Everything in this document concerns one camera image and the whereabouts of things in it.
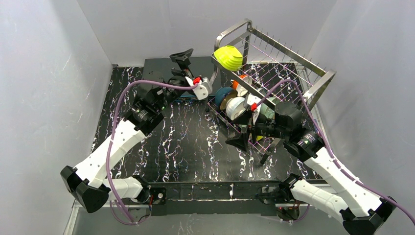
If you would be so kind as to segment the white round bowl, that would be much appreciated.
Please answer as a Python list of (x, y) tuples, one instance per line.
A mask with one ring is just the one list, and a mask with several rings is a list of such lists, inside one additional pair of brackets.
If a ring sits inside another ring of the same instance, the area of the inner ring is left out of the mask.
[(244, 97), (234, 97), (227, 102), (226, 115), (230, 120), (235, 119), (236, 114), (243, 108), (244, 101)]

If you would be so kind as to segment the orange white bowl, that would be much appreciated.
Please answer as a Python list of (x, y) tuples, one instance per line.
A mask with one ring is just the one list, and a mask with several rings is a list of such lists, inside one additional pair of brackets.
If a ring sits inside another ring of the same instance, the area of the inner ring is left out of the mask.
[[(252, 84), (252, 78), (248, 75), (243, 74), (240, 75), (239, 78), (245, 80), (245, 82), (247, 82), (249, 85)], [(236, 80), (232, 81), (232, 88), (237, 91), (237, 95), (240, 97), (244, 96), (248, 92), (248, 90), (243, 86), (239, 85), (239, 83)]]

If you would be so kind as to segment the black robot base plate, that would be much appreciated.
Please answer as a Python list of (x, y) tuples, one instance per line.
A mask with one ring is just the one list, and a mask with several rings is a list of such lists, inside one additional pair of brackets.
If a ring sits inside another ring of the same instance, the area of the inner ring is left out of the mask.
[(154, 216), (179, 214), (259, 214), (298, 219), (300, 204), (279, 193), (278, 181), (150, 183), (128, 206), (148, 205)]

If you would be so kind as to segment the dark teal network switch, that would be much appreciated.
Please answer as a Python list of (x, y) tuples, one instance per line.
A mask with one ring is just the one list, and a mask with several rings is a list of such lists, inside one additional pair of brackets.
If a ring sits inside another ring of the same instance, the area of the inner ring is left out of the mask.
[[(221, 84), (219, 78), (211, 82), (214, 72), (211, 59), (209, 57), (195, 57), (190, 58), (190, 62), (191, 64), (187, 69), (181, 69), (177, 62), (168, 58), (145, 59), (142, 80), (189, 87), (193, 83), (189, 83), (186, 77), (191, 80), (199, 77), (205, 86), (200, 93), (206, 93), (208, 96), (214, 95), (221, 87)], [(149, 105), (162, 106), (171, 103), (181, 96), (197, 97), (192, 90), (176, 90), (153, 84), (140, 84), (137, 86), (134, 102), (142, 101)]]

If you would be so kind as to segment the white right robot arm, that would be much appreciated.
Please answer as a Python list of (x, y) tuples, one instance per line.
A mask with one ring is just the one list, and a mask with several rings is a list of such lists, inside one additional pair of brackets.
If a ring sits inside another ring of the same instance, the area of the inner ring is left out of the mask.
[(397, 203), (367, 189), (328, 149), (316, 129), (303, 126), (302, 111), (291, 102), (280, 102), (270, 118), (260, 112), (261, 106), (244, 105), (233, 98), (226, 105), (226, 115), (241, 125), (241, 132), (227, 139), (227, 144), (247, 150), (249, 138), (273, 137), (294, 157), (314, 169), (333, 188), (329, 193), (315, 187), (296, 174), (271, 191), (258, 195), (267, 203), (275, 199), (298, 200), (315, 206), (342, 223), (351, 235), (372, 235), (389, 218)]

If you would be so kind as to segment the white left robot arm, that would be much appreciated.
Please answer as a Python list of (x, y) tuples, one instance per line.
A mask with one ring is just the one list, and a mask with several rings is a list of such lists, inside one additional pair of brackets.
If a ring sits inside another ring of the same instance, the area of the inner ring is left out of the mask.
[(85, 160), (61, 170), (67, 190), (87, 212), (96, 212), (110, 201), (126, 210), (124, 198), (150, 204), (152, 195), (143, 178), (113, 179), (111, 171), (161, 123), (164, 109), (196, 85), (189, 68), (192, 53), (188, 49), (170, 55), (179, 67), (167, 80), (161, 72), (149, 71), (131, 82), (117, 101), (111, 134)]

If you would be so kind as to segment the white square bowl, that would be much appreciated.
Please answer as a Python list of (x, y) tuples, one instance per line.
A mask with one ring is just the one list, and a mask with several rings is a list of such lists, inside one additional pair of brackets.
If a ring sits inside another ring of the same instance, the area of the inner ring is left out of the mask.
[(229, 71), (238, 71), (242, 67), (243, 55), (234, 46), (220, 47), (213, 55), (220, 65)]

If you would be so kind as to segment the pale green celadon bowl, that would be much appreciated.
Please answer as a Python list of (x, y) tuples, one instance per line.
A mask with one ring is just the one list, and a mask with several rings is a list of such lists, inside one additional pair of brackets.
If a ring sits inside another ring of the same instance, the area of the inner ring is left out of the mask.
[[(269, 99), (274, 104), (278, 104), (280, 102), (280, 100), (277, 97), (270, 97)], [(275, 118), (274, 109), (267, 106), (264, 102), (261, 104), (260, 114), (264, 115), (268, 119), (274, 119)]]

